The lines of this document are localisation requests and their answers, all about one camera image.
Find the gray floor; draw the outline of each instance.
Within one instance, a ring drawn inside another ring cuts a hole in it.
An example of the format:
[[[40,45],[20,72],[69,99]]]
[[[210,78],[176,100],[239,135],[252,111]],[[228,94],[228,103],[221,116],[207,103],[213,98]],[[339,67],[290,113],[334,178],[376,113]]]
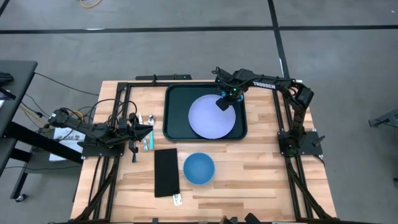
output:
[[[396,1],[285,0],[275,1],[275,7],[282,26],[398,24]],[[83,9],[77,0],[10,0],[0,17],[0,29],[233,25],[271,25],[267,1],[104,0]],[[315,92],[311,111],[326,135],[326,171],[336,211],[345,220],[396,223],[398,190],[392,178],[398,177],[398,130],[370,128],[368,119],[398,107],[397,39],[398,30],[282,32],[291,77]],[[153,73],[214,78],[210,71],[216,66],[280,75],[272,31],[0,35],[0,59],[36,60],[38,72],[92,92],[103,80]],[[96,102],[40,77],[28,94],[48,113]],[[24,101],[33,107],[30,99]],[[14,120],[36,128],[21,112]],[[29,175],[23,192],[30,199],[15,203],[9,194],[18,173],[8,169],[0,178],[2,223],[68,219],[77,173]]]

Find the wooden table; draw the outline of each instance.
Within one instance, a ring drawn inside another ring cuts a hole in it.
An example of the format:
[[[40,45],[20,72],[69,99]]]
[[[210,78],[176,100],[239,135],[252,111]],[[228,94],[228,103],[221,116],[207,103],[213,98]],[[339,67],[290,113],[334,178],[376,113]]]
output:
[[[117,83],[103,82],[99,100],[114,98]],[[111,221],[151,222],[152,218],[157,217],[160,222],[219,222],[223,215],[238,217],[238,220],[243,221],[249,212],[261,221],[295,220],[285,162],[279,154],[276,136],[279,127],[272,91],[251,88],[245,94],[248,134],[243,140],[204,143],[172,142],[164,137],[162,127],[166,89],[134,87],[130,100],[136,103],[144,120],[150,114],[155,115],[155,150],[178,149],[183,204],[174,206],[171,197],[154,197],[154,153],[144,152],[142,143],[138,143],[140,153],[137,154],[136,163],[131,162],[132,153],[127,146],[121,157]],[[99,104],[95,122],[106,121],[112,108],[112,101]],[[134,107],[130,106],[128,113],[133,111]],[[287,127],[285,113],[282,116]],[[304,126],[306,129],[313,128],[309,111]],[[214,179],[205,186],[190,184],[182,172],[184,160],[197,151],[209,154],[216,165]],[[323,164],[313,156],[302,156],[302,160],[309,191],[327,213],[335,216]],[[95,157],[84,161],[71,218],[75,218],[87,206],[96,161]],[[302,194],[298,189],[297,192],[304,217]],[[107,198],[105,193],[99,217],[104,217]]]

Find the black napkin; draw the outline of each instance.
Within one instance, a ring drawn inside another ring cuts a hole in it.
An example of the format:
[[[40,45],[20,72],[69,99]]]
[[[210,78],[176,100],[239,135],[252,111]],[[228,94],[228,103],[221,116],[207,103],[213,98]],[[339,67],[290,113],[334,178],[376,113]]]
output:
[[[179,193],[177,149],[155,150],[155,197]]]

